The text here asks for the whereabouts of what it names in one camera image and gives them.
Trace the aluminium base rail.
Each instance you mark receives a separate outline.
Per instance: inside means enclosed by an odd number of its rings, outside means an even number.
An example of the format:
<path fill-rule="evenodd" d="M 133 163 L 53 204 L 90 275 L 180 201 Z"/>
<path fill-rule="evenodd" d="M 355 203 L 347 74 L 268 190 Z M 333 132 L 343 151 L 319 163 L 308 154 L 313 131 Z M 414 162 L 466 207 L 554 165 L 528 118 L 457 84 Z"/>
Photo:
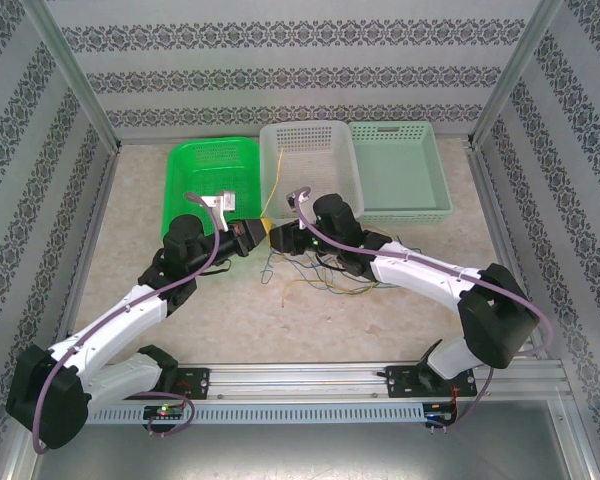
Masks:
<path fill-rule="evenodd" d="M 409 362 L 208 364 L 207 399 L 229 402 L 345 402 L 390 398 L 377 375 L 389 365 Z M 485 401 L 570 398 L 572 387 L 560 361 L 516 359 L 505 370 L 473 369 L 477 393 Z"/>

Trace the small circuit board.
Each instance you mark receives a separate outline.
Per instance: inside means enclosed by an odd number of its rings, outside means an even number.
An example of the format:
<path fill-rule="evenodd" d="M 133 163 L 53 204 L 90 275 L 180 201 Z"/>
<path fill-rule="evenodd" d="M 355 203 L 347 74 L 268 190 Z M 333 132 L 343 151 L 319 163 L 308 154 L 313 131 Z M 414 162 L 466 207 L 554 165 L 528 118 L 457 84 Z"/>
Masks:
<path fill-rule="evenodd" d="M 451 410 L 426 410 L 425 423 L 435 428 L 450 428 L 458 420 L 458 412 Z"/>
<path fill-rule="evenodd" d="M 184 419 L 186 408 L 178 405 L 148 405 L 143 410 L 144 421 L 165 421 L 177 423 Z"/>

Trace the green plastic basket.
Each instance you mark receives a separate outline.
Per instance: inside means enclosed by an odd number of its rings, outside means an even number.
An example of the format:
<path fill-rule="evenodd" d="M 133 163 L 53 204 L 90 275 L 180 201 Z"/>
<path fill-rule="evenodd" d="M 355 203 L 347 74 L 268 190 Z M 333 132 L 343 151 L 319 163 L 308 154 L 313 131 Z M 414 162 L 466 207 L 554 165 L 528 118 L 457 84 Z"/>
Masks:
<path fill-rule="evenodd" d="M 185 198 L 188 192 L 202 197 L 232 191 L 235 210 L 227 221 L 256 218 L 261 212 L 259 146 L 247 137 L 197 139 L 175 147 L 168 156 L 161 233 L 183 214 L 197 216 L 204 233 L 213 232 L 209 215 Z"/>

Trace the grey metal panel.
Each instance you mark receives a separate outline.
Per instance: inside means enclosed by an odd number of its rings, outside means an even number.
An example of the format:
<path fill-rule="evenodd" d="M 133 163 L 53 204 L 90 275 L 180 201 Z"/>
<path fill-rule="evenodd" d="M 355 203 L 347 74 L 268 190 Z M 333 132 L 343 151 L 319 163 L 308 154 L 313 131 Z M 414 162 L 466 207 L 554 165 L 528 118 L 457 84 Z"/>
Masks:
<path fill-rule="evenodd" d="M 564 452 L 544 416 L 503 431 L 482 418 L 460 432 L 415 424 L 217 425 L 155 439 L 89 426 L 68 446 L 27 454 L 13 480 L 599 480 Z"/>

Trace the aluminium frame post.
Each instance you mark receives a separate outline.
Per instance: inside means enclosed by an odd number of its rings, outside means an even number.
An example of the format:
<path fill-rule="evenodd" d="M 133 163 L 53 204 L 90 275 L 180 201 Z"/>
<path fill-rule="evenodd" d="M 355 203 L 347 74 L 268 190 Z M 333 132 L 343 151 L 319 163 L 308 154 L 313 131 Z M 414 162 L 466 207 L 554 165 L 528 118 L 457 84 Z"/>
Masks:
<path fill-rule="evenodd" d="M 46 0 L 20 0 L 37 32 L 54 57 L 69 87 L 73 90 L 90 123 L 109 153 L 117 152 L 121 141 L 101 106 L 94 90 L 75 58 L 62 30 L 54 20 Z"/>
<path fill-rule="evenodd" d="M 464 143 L 466 148 L 474 150 L 484 141 L 531 60 L 540 40 L 564 3 L 565 0 L 539 0 L 493 92 Z"/>

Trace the aluminium side rail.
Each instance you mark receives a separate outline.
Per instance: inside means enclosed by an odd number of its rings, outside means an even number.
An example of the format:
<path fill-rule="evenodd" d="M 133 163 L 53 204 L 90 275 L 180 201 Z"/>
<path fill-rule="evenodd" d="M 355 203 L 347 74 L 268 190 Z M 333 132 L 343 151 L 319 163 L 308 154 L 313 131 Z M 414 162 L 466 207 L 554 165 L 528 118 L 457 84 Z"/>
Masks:
<path fill-rule="evenodd" d="M 509 224 L 502 210 L 502 202 L 493 188 L 491 177 L 489 176 L 488 168 L 484 165 L 481 152 L 476 151 L 470 144 L 467 144 L 465 146 L 465 153 L 499 263 L 512 272 L 528 300 L 536 307 L 540 307 L 540 304 L 529 292 L 525 272 L 520 268 L 517 261 L 515 248 L 509 235 Z"/>
<path fill-rule="evenodd" d="M 77 256 L 77 263 L 69 281 L 70 289 L 68 290 L 64 306 L 61 310 L 59 323 L 57 324 L 57 329 L 53 337 L 54 342 L 66 339 L 73 331 L 76 323 L 99 232 L 105 216 L 108 198 L 115 178 L 120 151 L 121 146 L 118 146 L 110 154 L 107 163 L 101 172 L 97 196 L 94 198 L 88 223 L 86 225 L 87 229 L 83 236 L 81 250 Z"/>

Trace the mint plastic basket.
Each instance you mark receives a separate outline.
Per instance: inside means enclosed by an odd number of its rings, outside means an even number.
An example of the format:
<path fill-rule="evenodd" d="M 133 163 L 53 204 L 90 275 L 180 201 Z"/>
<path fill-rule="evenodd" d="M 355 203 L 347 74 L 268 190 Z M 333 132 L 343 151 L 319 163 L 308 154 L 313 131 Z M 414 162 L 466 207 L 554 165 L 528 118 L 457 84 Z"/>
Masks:
<path fill-rule="evenodd" d="M 349 124 L 372 225 L 439 224 L 454 210 L 433 126 L 426 121 Z"/>

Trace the white plastic basket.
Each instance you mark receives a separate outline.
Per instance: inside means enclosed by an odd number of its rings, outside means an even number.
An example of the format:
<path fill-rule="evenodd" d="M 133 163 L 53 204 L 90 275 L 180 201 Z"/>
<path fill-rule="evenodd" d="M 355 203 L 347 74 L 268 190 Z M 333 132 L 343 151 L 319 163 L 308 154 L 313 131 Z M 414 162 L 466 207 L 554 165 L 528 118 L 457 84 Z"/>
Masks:
<path fill-rule="evenodd" d="M 312 120 L 266 125 L 259 134 L 261 199 L 274 225 L 297 218 L 286 197 L 308 187 L 310 199 L 337 193 L 354 216 L 364 199 L 351 130 L 341 121 Z"/>

